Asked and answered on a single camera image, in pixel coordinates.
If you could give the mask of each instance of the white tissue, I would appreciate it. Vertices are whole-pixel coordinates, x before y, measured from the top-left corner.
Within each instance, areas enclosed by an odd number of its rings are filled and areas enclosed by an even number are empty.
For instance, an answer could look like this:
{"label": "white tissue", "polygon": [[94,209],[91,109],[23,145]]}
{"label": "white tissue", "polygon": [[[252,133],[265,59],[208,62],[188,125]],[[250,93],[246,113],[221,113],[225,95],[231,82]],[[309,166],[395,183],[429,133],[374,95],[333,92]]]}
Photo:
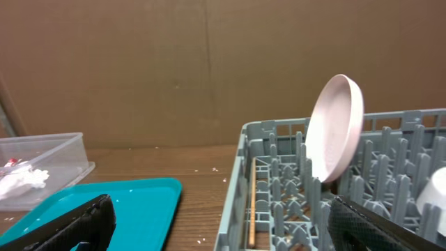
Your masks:
{"label": "white tissue", "polygon": [[32,188],[44,188],[46,186],[45,181],[49,177],[48,171],[32,169],[31,165],[20,166],[0,179],[0,200],[23,195]]}

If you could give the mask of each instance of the plastic container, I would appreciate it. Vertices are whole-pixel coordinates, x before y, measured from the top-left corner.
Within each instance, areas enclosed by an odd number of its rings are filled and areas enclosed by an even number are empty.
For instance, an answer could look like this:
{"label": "plastic container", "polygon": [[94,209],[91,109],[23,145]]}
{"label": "plastic container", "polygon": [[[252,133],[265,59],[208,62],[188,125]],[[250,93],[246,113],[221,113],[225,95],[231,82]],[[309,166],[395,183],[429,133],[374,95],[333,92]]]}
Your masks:
{"label": "plastic container", "polygon": [[[446,166],[446,109],[364,115],[360,143],[334,183],[312,176],[305,137],[309,118],[243,126],[215,251],[334,250],[327,231],[330,202],[343,195],[428,241],[438,236],[440,209],[415,204],[429,177]],[[250,174],[256,158],[256,181]],[[250,191],[256,182],[255,248],[249,249]]]}
{"label": "plastic container", "polygon": [[[0,139],[0,165],[11,158],[28,161],[33,169],[47,170],[49,178],[44,188],[0,200],[0,211],[30,211],[58,190],[78,183],[95,167],[86,158],[80,132]],[[14,175],[9,173],[17,169],[7,168],[4,176]]]}

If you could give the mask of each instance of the teal tray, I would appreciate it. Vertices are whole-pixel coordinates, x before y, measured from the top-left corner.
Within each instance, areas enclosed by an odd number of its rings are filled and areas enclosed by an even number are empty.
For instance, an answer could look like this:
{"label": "teal tray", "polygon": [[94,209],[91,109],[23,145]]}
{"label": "teal tray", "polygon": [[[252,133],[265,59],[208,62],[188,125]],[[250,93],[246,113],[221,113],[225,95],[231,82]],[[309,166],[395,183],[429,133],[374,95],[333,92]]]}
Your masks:
{"label": "teal tray", "polygon": [[174,178],[75,185],[47,198],[1,238],[3,245],[101,194],[113,200],[116,229],[108,250],[161,250],[181,194]]}

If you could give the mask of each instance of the wooden chopstick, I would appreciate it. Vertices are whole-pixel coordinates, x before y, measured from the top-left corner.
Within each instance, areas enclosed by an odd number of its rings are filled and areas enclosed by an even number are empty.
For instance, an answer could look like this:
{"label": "wooden chopstick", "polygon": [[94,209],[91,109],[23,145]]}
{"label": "wooden chopstick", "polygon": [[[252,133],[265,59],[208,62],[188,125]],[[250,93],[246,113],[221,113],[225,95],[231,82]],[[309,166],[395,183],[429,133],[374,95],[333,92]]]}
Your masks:
{"label": "wooden chopstick", "polygon": [[249,246],[253,248],[256,241],[256,158],[252,158],[251,164],[251,218],[249,219]]}

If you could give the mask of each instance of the clear plastic container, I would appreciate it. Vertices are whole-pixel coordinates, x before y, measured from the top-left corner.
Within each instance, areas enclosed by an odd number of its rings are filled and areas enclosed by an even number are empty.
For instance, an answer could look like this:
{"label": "clear plastic container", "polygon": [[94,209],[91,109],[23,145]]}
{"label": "clear plastic container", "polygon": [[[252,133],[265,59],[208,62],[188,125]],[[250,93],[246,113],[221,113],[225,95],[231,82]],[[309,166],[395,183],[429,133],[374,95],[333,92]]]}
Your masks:
{"label": "clear plastic container", "polygon": [[29,211],[58,190],[74,185],[94,168],[86,158],[83,134],[80,132],[0,139],[0,170],[3,174],[21,168],[3,167],[11,158],[28,161],[32,169],[48,171],[44,188],[32,188],[22,195],[0,200],[0,211]]}

